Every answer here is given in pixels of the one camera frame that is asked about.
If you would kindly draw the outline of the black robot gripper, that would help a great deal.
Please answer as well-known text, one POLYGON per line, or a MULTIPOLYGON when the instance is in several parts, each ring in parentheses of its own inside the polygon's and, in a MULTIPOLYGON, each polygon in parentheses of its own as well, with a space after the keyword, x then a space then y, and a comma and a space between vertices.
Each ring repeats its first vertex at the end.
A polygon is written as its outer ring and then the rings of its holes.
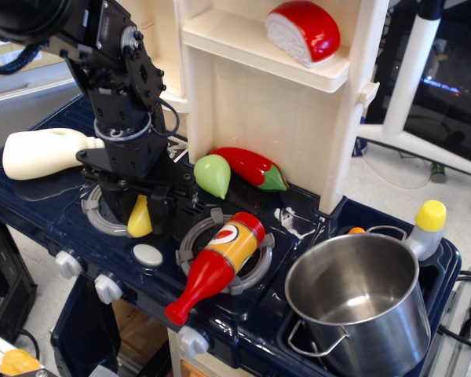
POLYGON ((137 197, 147 197, 152 234, 170 227, 179 206, 195 195, 193 170, 168 155, 168 132, 162 113, 97 113, 99 149, 76 154, 86 178, 97 182, 116 219, 127 225, 137 197))

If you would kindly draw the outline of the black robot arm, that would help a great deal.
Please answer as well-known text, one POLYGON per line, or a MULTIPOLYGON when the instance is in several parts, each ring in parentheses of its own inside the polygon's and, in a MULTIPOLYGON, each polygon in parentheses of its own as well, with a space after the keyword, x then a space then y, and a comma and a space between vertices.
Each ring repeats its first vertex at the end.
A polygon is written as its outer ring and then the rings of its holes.
POLYGON ((129 235, 164 233, 177 196, 190 196, 194 179, 168 156, 163 72, 130 14, 116 1, 0 1, 0 39, 23 46, 0 75, 21 70, 40 52, 57 55, 95 116, 92 137, 68 128, 8 136, 7 177, 30 180, 81 167, 129 235))

